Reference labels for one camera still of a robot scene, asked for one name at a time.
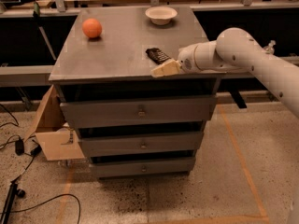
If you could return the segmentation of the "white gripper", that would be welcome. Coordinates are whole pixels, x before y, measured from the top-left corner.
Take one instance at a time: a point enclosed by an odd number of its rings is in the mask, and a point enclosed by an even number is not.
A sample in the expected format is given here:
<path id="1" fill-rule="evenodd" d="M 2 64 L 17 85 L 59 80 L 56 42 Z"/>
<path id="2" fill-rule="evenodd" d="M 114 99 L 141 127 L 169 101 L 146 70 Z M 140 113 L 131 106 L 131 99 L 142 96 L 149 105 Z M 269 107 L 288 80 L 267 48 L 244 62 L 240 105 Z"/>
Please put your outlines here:
<path id="1" fill-rule="evenodd" d="M 195 62 L 195 50 L 198 45 L 193 44 L 178 50 L 178 62 L 170 59 L 159 64 L 150 71 L 153 77 L 167 77 L 180 73 L 180 68 L 185 73 L 197 73 L 199 71 Z"/>

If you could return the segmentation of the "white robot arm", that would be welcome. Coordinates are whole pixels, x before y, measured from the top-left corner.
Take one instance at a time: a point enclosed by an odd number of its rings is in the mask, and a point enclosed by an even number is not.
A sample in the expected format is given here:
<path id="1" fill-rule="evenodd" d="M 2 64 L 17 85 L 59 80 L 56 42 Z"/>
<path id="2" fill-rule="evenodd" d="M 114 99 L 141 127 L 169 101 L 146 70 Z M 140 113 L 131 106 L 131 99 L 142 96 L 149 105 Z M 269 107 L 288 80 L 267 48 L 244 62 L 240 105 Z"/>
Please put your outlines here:
<path id="1" fill-rule="evenodd" d="M 182 48 L 175 60 L 160 52 L 151 75 L 169 77 L 206 70 L 251 73 L 299 118 L 299 67 L 275 56 L 270 48 L 262 48 L 240 28 L 226 29 L 214 41 Z"/>

